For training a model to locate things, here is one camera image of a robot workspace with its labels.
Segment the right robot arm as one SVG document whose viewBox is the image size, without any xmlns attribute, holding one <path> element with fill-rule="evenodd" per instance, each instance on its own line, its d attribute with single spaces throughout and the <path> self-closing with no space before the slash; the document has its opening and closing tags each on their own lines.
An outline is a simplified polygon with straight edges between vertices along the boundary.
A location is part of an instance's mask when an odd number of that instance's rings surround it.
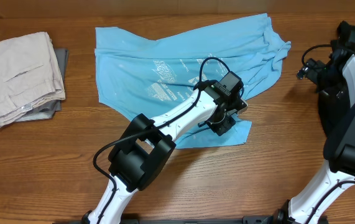
<svg viewBox="0 0 355 224">
<path fill-rule="evenodd" d="M 327 223 L 324 211 L 355 185 L 355 26 L 342 21 L 327 63 L 302 60 L 297 78 L 316 85 L 326 135 L 323 163 L 307 186 L 264 223 Z"/>
</svg>

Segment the light blue t-shirt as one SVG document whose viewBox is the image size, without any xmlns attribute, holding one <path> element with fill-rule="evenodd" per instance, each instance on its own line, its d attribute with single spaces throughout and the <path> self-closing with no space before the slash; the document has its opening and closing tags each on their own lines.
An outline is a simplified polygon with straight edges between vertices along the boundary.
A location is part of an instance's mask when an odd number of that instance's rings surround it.
<svg viewBox="0 0 355 224">
<path fill-rule="evenodd" d="M 96 84 L 99 101 L 127 119 L 160 116 L 187 100 L 198 82 L 234 72 L 241 98 L 272 87 L 291 49 L 273 30 L 267 14 L 149 40 L 118 27 L 96 29 Z M 179 149 L 244 144 L 251 122 L 239 118 L 222 136 L 196 125 L 176 140 Z"/>
</svg>

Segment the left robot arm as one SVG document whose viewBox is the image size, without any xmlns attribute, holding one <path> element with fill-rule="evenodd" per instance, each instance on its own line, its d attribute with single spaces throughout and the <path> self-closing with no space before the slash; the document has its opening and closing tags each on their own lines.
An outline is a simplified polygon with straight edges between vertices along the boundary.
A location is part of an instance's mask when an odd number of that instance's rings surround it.
<svg viewBox="0 0 355 224">
<path fill-rule="evenodd" d="M 100 171 L 108 185 L 97 207 L 84 214 L 81 222 L 120 223 L 132 196 L 159 175 L 178 138 L 196 125 L 207 125 L 218 136 L 235 125 L 233 115 L 247 108 L 242 91 L 242 80 L 228 72 L 220 81 L 197 83 L 187 100 L 160 116 L 137 115 L 119 140 L 100 149 L 111 150 L 109 169 Z"/>
</svg>

